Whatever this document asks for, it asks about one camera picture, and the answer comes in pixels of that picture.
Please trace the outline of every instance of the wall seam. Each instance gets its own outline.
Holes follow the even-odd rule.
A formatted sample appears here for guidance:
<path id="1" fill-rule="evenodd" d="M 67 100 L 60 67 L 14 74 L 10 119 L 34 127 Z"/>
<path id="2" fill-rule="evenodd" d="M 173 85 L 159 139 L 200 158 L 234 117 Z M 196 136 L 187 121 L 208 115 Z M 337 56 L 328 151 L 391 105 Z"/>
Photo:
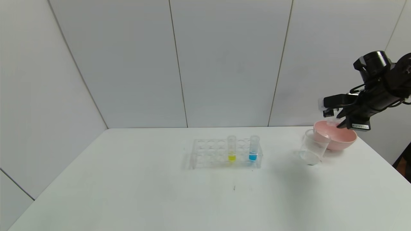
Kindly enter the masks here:
<path id="1" fill-rule="evenodd" d="M 180 71 L 180 61 L 179 61 L 179 59 L 178 59 L 177 41 L 176 41 L 176 39 L 175 39 L 173 13 L 171 12 L 171 2 L 170 2 L 170 0 L 169 0 L 169 7 L 170 7 L 171 25 L 172 25 L 172 27 L 173 27 L 173 36 L 174 36 L 174 45 L 175 45 L 175 55 L 177 56 L 178 74 L 179 74 L 179 76 L 180 76 L 181 96 L 182 96 L 182 104 L 183 104 L 183 106 L 184 106 L 185 123 L 186 123 L 186 126 L 188 127 L 187 111 L 185 110 L 184 91 L 183 91 L 183 89 L 182 89 L 182 80 L 181 80 L 181 71 Z"/>
<path id="2" fill-rule="evenodd" d="M 0 168 L 0 171 L 6 175 L 13 183 L 21 190 L 23 191 L 28 197 L 30 197 L 33 201 L 35 201 L 34 197 L 32 197 L 24 188 L 22 188 L 9 174 L 7 174 L 2 168 Z"/>
<path id="3" fill-rule="evenodd" d="M 55 22 L 57 23 L 57 26 L 58 26 L 58 29 L 59 29 L 59 31 L 60 31 L 60 34 L 61 34 L 61 36 L 63 37 L 64 43 L 66 44 L 67 50 L 69 51 L 70 56 L 72 57 L 72 60 L 73 60 L 73 62 L 74 62 L 74 65 L 76 66 L 77 71 L 78 71 L 79 74 L 80 74 L 81 80 L 83 80 L 83 84 L 84 84 L 84 86 L 86 87 L 86 89 L 87 89 L 87 91 L 88 91 L 88 94 L 90 95 L 90 97 L 91 97 L 94 105 L 95 105 L 96 108 L 97 108 L 97 111 L 98 111 L 99 114 L 100 114 L 100 117 L 102 118 L 104 124 L 106 125 L 106 129 L 108 129 L 109 127 L 107 126 L 107 123 L 106 123 L 106 121 L 104 120 L 104 117 L 103 117 L 102 113 L 100 112 L 100 109 L 99 109 L 99 107 L 97 106 L 96 101 L 95 101 L 94 98 L 93 98 L 93 95 L 91 95 L 90 89 L 88 88 L 87 84 L 85 83 L 83 74 L 81 73 L 80 68 L 79 68 L 79 66 L 77 65 L 77 62 L 76 62 L 76 60 L 74 59 L 73 53 L 72 53 L 72 51 L 70 50 L 70 47 L 69 47 L 69 45 L 68 45 L 68 43 L 67 43 L 67 40 L 66 40 L 66 37 L 65 37 L 64 34 L 63 34 L 63 30 L 61 29 L 61 26 L 60 26 L 60 23 L 58 22 L 57 16 L 56 16 L 55 13 L 54 13 L 54 10 L 53 10 L 53 7 L 51 6 L 50 0 L 47 0 L 47 3 L 48 3 L 48 6 L 50 7 L 51 13 L 53 14 L 54 20 L 55 20 Z"/>
<path id="4" fill-rule="evenodd" d="M 283 60 L 283 57 L 284 57 L 285 44 L 286 44 L 286 42 L 287 42 L 287 35 L 288 35 L 288 29 L 289 29 L 289 27 L 290 27 L 290 20 L 291 20 L 291 13 L 292 13 L 292 11 L 293 11 L 293 4 L 294 4 L 294 0 L 291 1 L 290 14 L 289 14 L 289 16 L 288 16 L 288 23 L 287 23 L 287 30 L 286 30 L 286 32 L 285 32 L 284 45 L 283 45 L 283 50 L 282 50 L 282 52 L 281 52 L 280 65 L 279 65 L 279 67 L 278 67 L 277 81 L 275 82 L 274 95 L 272 96 L 271 110 L 270 110 L 270 115 L 269 115 L 269 117 L 268 117 L 267 127 L 270 126 L 272 109 L 274 108 L 275 92 L 277 91 L 278 79 L 280 78 L 281 64 L 282 64 L 282 60 Z"/>
<path id="5" fill-rule="evenodd" d="M 388 40 L 388 43 L 387 43 L 387 45 L 386 45 L 386 47 L 385 47 L 384 51 L 386 51 L 386 50 L 387 50 L 388 45 L 390 44 L 391 38 L 393 37 L 394 32 L 395 32 L 395 29 L 397 28 L 397 25 L 398 25 L 399 19 L 401 18 L 402 12 L 404 11 L 405 4 L 407 4 L 407 0 L 405 0 L 405 1 L 404 1 L 404 5 L 402 6 L 401 12 L 400 12 L 400 14 L 399 14 L 399 16 L 398 16 L 397 22 L 395 23 L 395 26 L 394 26 L 393 32 L 391 33 L 390 39 Z"/>

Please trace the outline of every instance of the test tube with yellow liquid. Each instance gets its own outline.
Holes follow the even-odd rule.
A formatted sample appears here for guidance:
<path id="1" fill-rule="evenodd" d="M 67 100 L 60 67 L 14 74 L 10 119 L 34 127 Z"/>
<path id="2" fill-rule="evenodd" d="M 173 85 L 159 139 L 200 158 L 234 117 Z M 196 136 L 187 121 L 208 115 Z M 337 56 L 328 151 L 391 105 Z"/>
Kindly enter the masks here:
<path id="1" fill-rule="evenodd" d="M 236 161 L 236 144 L 237 144 L 236 136 L 227 137 L 227 143 L 228 143 L 229 161 L 234 162 Z"/>

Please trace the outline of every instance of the blue liquid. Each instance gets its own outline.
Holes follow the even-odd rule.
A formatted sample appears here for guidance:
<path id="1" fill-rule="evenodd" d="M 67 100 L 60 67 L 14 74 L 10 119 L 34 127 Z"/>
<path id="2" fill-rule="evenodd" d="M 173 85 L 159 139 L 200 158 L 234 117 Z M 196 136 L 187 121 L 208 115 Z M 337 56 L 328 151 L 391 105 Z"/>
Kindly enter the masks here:
<path id="1" fill-rule="evenodd" d="M 251 161 L 256 161 L 256 159 L 257 159 L 257 153 L 256 153 L 256 152 L 250 152 L 250 154 L 248 155 L 248 158 L 249 158 Z"/>

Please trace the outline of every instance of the test tube rack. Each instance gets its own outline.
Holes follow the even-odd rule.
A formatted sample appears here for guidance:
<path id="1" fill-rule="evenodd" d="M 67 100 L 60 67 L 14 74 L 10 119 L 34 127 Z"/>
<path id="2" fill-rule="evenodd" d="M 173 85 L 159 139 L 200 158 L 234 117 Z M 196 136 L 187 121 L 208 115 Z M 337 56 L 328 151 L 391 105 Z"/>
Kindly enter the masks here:
<path id="1" fill-rule="evenodd" d="M 203 168 L 261 168 L 263 151 L 259 145 L 257 159 L 249 159 L 250 139 L 237 139 L 236 160 L 228 159 L 227 139 L 196 139 L 190 158 L 190 169 Z"/>

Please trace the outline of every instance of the test tube with blue liquid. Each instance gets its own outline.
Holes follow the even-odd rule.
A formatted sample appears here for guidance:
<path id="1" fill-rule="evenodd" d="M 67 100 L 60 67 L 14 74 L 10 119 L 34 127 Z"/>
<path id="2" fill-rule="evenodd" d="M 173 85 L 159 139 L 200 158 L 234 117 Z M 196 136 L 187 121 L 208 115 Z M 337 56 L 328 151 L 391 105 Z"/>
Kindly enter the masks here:
<path id="1" fill-rule="evenodd" d="M 258 147 L 260 144 L 260 137 L 259 136 L 251 136 L 250 137 L 250 153 L 248 158 L 251 161 L 256 161 L 258 155 Z"/>

